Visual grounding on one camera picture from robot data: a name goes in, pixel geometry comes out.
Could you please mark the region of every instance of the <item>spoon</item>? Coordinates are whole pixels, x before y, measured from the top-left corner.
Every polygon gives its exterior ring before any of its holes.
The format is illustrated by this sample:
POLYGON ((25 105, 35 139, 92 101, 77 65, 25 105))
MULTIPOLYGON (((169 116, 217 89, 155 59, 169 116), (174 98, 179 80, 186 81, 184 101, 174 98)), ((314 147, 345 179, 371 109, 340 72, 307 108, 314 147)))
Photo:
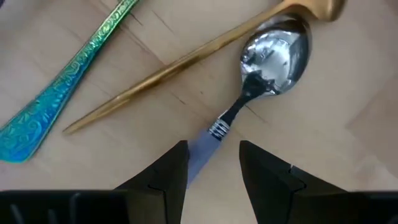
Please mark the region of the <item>spoon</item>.
POLYGON ((161 68, 139 83, 134 84, 127 90, 120 93, 118 96, 115 96, 99 106, 97 109, 89 112, 84 117, 69 125, 64 130, 64 133, 74 133, 82 127, 96 121, 97 119, 112 113, 126 103, 130 102, 137 94, 168 80, 170 77, 185 70, 194 63, 208 57, 232 41, 242 37, 244 34, 255 29, 260 24, 269 20, 275 15, 289 11, 299 12, 300 14, 306 14, 309 12, 318 20, 331 22, 339 18, 344 8, 345 2, 346 0, 284 0, 271 10, 256 15, 237 28, 228 31, 227 33, 199 47, 188 55, 178 59, 177 61, 174 61, 164 68, 161 68))
POLYGON ((228 134, 239 110, 251 100, 281 95, 301 78, 310 57, 309 25, 293 15, 261 25, 241 55, 242 90, 233 106, 189 143, 188 186, 228 134))
POLYGON ((138 2, 122 0, 54 80, 0 128, 0 160, 18 163, 33 155, 95 56, 138 2))

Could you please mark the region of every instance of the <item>blue-green utensil handle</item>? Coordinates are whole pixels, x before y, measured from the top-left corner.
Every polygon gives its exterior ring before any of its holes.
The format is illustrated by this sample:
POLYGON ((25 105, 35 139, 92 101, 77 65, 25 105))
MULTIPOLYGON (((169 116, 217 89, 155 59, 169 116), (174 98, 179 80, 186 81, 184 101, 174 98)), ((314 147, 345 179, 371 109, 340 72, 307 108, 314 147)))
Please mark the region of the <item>blue-green utensil handle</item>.
POLYGON ((0 129, 0 160, 28 160, 57 120, 113 30, 139 0, 122 0, 54 80, 0 129))

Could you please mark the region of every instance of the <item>wood grain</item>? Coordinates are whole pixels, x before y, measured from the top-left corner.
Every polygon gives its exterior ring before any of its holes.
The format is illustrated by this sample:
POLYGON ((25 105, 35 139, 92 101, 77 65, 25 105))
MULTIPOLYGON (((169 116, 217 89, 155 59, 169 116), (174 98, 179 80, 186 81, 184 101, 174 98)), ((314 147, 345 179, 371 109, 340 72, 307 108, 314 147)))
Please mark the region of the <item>wood grain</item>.
MULTIPOLYGON (((0 123, 58 73, 116 3, 5 2, 0 123)), ((276 3, 143 0, 103 49, 38 153, 23 165, 0 163, 0 189, 111 189, 179 140, 194 138, 239 94, 238 58, 247 37, 89 128, 72 136, 61 130, 276 3)), ((397 75, 395 9, 387 1, 349 0, 340 20, 311 24, 313 53, 302 80, 290 93, 253 101, 240 112, 223 147, 187 191, 183 223, 256 222, 239 168, 242 139, 347 190, 398 188, 386 162, 349 126, 397 75)))
POLYGON ((352 133, 398 177, 398 77, 389 80, 349 124, 352 133))

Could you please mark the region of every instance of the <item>gold spoon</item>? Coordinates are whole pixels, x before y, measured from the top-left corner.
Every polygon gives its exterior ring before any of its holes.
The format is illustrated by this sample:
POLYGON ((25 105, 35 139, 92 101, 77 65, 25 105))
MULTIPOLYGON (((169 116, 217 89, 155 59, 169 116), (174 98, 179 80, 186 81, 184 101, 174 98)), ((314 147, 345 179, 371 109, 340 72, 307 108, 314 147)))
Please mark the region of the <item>gold spoon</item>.
POLYGON ((164 82, 166 79, 176 75, 182 70, 185 70, 194 63, 208 57, 209 55, 228 45, 232 41, 242 37, 247 32, 255 29, 263 22, 267 21, 277 14, 286 12, 297 12, 300 14, 306 14, 309 12, 318 20, 332 22, 339 18, 344 8, 345 2, 346 0, 285 0, 276 5, 273 9, 256 15, 255 17, 241 24, 237 28, 228 31, 227 33, 199 47, 188 55, 178 59, 177 61, 174 61, 164 68, 161 68, 160 70, 143 79, 139 83, 136 83, 128 90, 125 90, 118 96, 114 97, 113 99, 109 100, 89 114, 85 115, 78 121, 75 121, 63 132, 71 134, 76 130, 86 126, 87 124, 90 124, 93 121, 113 112, 122 105, 130 102, 136 94, 164 82))

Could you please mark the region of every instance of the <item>silver spoon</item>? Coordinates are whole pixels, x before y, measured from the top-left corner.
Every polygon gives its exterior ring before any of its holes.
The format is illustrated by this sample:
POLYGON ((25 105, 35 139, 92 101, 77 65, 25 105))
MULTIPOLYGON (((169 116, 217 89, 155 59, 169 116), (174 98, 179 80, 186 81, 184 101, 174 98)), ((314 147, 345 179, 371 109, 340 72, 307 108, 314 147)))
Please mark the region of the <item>silver spoon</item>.
POLYGON ((188 186, 228 134, 239 110, 249 101, 289 91, 301 78, 311 52, 309 25, 289 15, 261 25, 241 56, 242 91, 233 106, 189 143, 188 186))

